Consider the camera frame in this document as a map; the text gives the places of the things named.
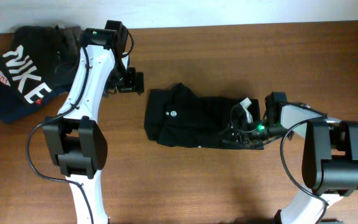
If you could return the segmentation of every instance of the navy blue fabric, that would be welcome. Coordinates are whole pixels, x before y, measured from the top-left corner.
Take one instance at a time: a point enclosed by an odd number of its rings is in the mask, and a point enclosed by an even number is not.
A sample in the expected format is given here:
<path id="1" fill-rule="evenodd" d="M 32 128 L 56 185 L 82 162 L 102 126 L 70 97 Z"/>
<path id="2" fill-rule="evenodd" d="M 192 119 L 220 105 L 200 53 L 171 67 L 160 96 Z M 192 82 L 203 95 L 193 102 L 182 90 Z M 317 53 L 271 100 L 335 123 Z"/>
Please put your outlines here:
<path id="1" fill-rule="evenodd" d="M 24 103 L 9 86 L 0 82 L 0 119 L 7 124 L 35 113 L 56 96 L 70 91 L 70 88 L 71 84 L 58 86 L 42 98 L 40 105 L 38 103 L 29 105 Z"/>

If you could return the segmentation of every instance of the white background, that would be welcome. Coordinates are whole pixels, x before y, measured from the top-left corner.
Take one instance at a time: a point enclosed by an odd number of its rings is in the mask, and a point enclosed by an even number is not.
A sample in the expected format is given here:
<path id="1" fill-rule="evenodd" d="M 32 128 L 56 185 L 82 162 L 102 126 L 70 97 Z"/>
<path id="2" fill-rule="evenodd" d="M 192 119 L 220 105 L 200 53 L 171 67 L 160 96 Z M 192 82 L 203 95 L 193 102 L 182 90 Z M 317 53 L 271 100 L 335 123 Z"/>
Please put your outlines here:
<path id="1" fill-rule="evenodd" d="M 0 0 L 0 32 L 106 21 L 128 28 L 358 20 L 358 0 Z"/>

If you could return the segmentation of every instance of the tabletop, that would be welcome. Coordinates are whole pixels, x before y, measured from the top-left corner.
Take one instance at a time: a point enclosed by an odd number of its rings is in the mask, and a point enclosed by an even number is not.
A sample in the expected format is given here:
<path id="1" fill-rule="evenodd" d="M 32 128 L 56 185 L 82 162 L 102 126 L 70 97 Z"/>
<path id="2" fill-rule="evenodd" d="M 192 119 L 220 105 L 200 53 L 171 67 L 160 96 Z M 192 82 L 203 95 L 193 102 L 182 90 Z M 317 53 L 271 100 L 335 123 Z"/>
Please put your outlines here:
<path id="1" fill-rule="evenodd" d="M 150 89 L 182 82 L 198 96 L 261 102 L 272 91 L 285 91 L 289 101 L 358 121 L 358 21 L 130 32 L 131 66 L 144 72 L 145 93 L 103 98 L 99 109 L 109 150 L 102 191 L 110 223 L 260 223 L 298 191 L 283 170 L 278 142 L 264 151 L 231 151 L 149 141 L 144 114 Z M 0 55 L 11 38 L 0 34 Z M 66 96 L 11 124 L 0 120 L 0 223 L 76 223 L 69 186 L 36 177 L 24 152 L 29 131 L 55 115 Z M 285 146 L 299 181 L 303 144 L 295 136 Z M 41 131 L 31 155 L 41 173 L 62 177 Z M 358 223 L 358 191 L 325 217 Z"/>

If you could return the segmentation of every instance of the wooden table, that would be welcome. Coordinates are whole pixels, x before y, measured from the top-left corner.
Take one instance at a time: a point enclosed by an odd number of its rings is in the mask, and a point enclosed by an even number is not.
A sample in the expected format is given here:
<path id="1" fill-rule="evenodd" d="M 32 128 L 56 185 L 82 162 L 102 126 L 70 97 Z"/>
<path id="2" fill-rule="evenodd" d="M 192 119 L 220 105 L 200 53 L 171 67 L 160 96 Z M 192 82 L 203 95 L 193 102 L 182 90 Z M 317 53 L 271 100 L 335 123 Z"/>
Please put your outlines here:
<path id="1" fill-rule="evenodd" d="M 104 98 L 99 111 L 109 145 L 102 188 L 111 223 L 253 223 L 272 218 L 298 191 L 283 170 L 277 142 L 264 151 L 228 151 L 149 141 L 143 128 L 149 89 L 182 82 L 199 96 L 259 100 L 285 91 L 290 101 L 358 121 L 358 22 L 131 32 L 131 63 L 145 74 L 145 94 Z M 10 40 L 0 35 L 0 55 Z M 76 223 L 69 187 L 36 177 L 24 154 L 31 128 L 55 115 L 65 97 L 12 124 L 0 121 L 0 223 Z M 301 181 L 303 140 L 295 138 L 285 150 Z M 61 177 L 41 132 L 31 154 L 39 171 Z M 326 218 L 358 223 L 358 191 Z"/>

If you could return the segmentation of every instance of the white wall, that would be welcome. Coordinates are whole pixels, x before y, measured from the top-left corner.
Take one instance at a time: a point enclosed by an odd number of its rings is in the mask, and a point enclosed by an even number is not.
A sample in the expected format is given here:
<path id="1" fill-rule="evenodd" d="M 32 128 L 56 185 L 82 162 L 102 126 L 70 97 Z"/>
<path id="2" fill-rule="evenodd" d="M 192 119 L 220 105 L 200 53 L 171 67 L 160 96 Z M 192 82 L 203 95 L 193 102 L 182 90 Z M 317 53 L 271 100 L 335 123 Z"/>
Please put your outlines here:
<path id="1" fill-rule="evenodd" d="M 358 20 L 358 0 L 0 0 L 0 32 L 37 24 L 128 28 Z"/>

